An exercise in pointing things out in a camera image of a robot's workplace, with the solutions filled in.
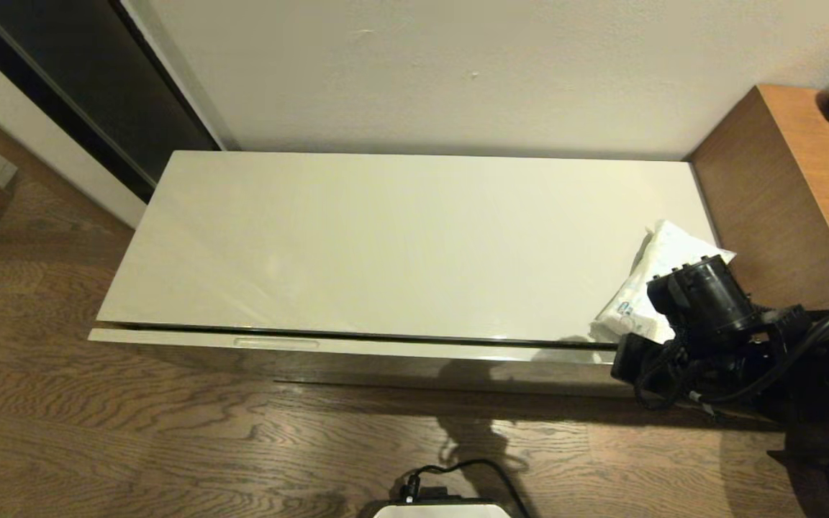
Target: black cable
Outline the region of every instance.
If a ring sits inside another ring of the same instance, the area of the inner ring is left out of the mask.
[[[674,406],[674,403],[677,402],[679,399],[680,394],[678,394],[678,390],[674,390],[676,397],[672,396],[664,398],[658,403],[651,403],[649,400],[645,399],[645,394],[643,391],[645,390],[645,385],[648,383],[648,380],[651,380],[655,374],[662,370],[662,368],[666,367],[668,364],[671,363],[674,358],[677,357],[677,353],[680,352],[681,348],[687,343],[687,336],[685,335],[684,329],[674,329],[676,332],[676,337],[674,341],[671,342],[670,345],[664,348],[661,351],[661,354],[658,355],[657,360],[651,363],[651,367],[648,367],[648,370],[644,371],[638,375],[638,379],[635,380],[635,384],[633,386],[633,391],[635,392],[635,400],[638,401],[641,406],[644,406],[647,410],[666,410],[670,409],[671,406]],[[681,383],[678,384],[677,388],[679,389],[682,385]]]
[[[417,489],[419,488],[420,476],[422,473],[437,473],[437,474],[445,474],[445,473],[452,473],[458,469],[467,468],[470,465],[485,465],[488,468],[494,470],[497,473],[498,478],[501,479],[501,482],[507,487],[507,492],[510,493],[510,498],[513,499],[514,504],[517,505],[517,508],[520,510],[520,513],[523,514],[526,518],[530,518],[530,512],[527,511],[525,505],[523,505],[523,500],[520,499],[520,493],[517,493],[517,488],[514,486],[513,482],[510,481],[509,476],[507,476],[507,472],[501,468],[500,465],[497,465],[494,461],[490,461],[488,459],[471,459],[469,461],[463,461],[460,463],[455,463],[455,465],[450,466],[449,468],[441,468],[438,465],[426,465],[423,468],[418,468],[414,470],[414,474],[409,476],[408,478],[408,486],[409,494],[412,496],[412,500],[417,499]]]
[[[746,386],[739,391],[734,391],[731,394],[725,394],[724,396],[699,397],[697,402],[706,404],[734,403],[746,397],[753,396],[754,394],[759,393],[759,391],[770,387],[771,384],[776,383],[776,380],[779,380],[779,378],[782,377],[787,370],[789,370],[789,367],[792,367],[793,363],[799,360],[799,358],[808,352],[810,348],[814,347],[827,331],[829,331],[829,316],[822,321],[817,322],[815,327],[808,332],[808,335],[805,335],[802,341],[799,342],[793,350],[789,351],[789,354],[787,354],[783,361],[777,363],[773,368],[770,368],[769,371],[757,378],[757,380],[749,384],[749,386]]]
[[[690,363],[687,368],[682,371],[680,381],[678,381],[677,386],[674,387],[674,391],[672,391],[671,395],[668,396],[667,400],[670,401],[671,404],[676,403],[681,397],[684,396],[685,391],[693,388],[697,380],[701,378],[703,374],[708,373],[708,371],[714,370],[715,368],[717,368],[717,365],[711,360],[696,360]]]

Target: white device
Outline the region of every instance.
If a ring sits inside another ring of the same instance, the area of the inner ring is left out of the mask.
[[[394,504],[380,509],[373,518],[510,518],[497,504]]]

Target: wooden side table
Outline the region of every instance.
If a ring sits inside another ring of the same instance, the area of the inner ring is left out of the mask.
[[[720,244],[757,303],[829,308],[829,122],[819,91],[760,85],[690,160]]]

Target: tissue package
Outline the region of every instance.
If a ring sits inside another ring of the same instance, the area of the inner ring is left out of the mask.
[[[632,274],[594,320],[590,331],[592,338],[618,342],[620,335],[626,332],[658,343],[674,338],[667,319],[656,312],[648,300],[648,282],[654,276],[667,275],[671,268],[678,268],[682,263],[697,263],[703,255],[721,255],[728,263],[735,253],[694,238],[670,221],[658,220]]]

